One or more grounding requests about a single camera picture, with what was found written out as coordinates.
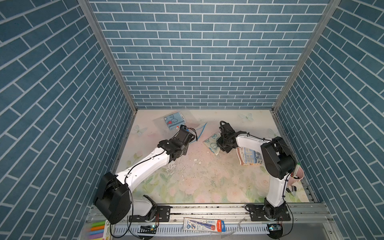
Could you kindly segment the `clear vacuum bag blue zip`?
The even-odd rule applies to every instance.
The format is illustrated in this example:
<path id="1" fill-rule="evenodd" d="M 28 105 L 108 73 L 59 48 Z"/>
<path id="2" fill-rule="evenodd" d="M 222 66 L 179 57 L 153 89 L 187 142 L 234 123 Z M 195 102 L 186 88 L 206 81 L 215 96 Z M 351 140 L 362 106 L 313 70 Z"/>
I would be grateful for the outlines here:
<path id="1" fill-rule="evenodd" d="M 173 111 L 161 114 L 160 117 L 153 120 L 154 125 L 160 132 L 162 137 L 169 139 L 174 136 L 182 126 L 185 126 L 188 132 L 197 136 L 197 140 L 193 139 L 192 143 L 201 142 L 203 132 L 207 126 L 207 122 L 198 120 L 191 111 Z"/>

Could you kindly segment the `blue cartoon towel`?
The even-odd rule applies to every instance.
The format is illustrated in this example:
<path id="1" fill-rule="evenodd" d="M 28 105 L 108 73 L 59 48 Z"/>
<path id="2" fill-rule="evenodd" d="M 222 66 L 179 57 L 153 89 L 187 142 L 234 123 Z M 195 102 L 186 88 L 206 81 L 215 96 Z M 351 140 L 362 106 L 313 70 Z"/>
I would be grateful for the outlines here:
<path id="1" fill-rule="evenodd" d="M 185 125 L 185 118 L 180 112 L 165 116 L 164 120 L 169 130 L 179 129 L 181 125 Z"/>

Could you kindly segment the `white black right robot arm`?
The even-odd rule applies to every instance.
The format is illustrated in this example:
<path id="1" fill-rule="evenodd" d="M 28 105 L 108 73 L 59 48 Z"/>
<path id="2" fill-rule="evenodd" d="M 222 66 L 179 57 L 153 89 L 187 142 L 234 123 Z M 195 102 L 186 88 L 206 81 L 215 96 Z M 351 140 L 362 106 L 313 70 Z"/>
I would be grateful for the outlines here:
<path id="1" fill-rule="evenodd" d="M 273 221 L 286 211 L 285 190 L 290 175 L 297 165 L 292 150 L 281 137 L 271 140 L 259 138 L 245 131 L 236 132 L 232 126 L 220 121 L 220 137 L 217 145 L 221 151 L 229 153 L 233 149 L 246 148 L 261 153 L 265 168 L 270 175 L 269 191 L 264 200 L 264 216 Z"/>

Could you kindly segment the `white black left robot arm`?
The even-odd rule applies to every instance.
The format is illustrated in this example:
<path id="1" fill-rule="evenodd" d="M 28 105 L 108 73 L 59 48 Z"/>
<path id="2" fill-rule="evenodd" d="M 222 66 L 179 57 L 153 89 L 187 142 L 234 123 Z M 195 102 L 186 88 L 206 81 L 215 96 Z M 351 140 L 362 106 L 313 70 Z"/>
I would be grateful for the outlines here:
<path id="1" fill-rule="evenodd" d="M 145 222 L 154 221 L 157 203 L 149 196 L 134 199 L 133 191 L 155 171 L 172 161 L 185 156 L 189 144 L 198 139 L 195 129 L 181 125 L 179 131 L 169 140 L 162 140 L 146 157 L 117 174 L 107 172 L 100 179 L 94 198 L 94 205 L 111 223 L 117 224 L 128 217 Z"/>

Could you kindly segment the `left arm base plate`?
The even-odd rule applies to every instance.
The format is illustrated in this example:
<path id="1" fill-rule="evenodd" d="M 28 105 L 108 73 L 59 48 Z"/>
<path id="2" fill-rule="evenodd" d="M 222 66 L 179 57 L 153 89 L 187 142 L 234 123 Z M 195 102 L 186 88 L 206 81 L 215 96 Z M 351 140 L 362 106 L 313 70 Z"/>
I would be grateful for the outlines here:
<path id="1" fill-rule="evenodd" d="M 133 223 L 150 223 L 150 222 L 169 222 L 171 214 L 171 206 L 153 206 L 149 212 L 144 215 L 134 214 L 129 217 L 129 222 Z"/>

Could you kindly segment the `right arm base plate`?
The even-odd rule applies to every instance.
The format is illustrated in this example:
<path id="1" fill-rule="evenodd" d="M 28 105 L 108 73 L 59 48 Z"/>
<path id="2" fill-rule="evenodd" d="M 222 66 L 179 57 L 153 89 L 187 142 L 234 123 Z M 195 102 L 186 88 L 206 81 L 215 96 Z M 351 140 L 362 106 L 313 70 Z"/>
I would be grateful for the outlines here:
<path id="1" fill-rule="evenodd" d="M 272 205 L 247 204 L 245 210 L 249 213 L 252 222 L 290 221 L 291 214 L 286 206 L 275 208 Z"/>

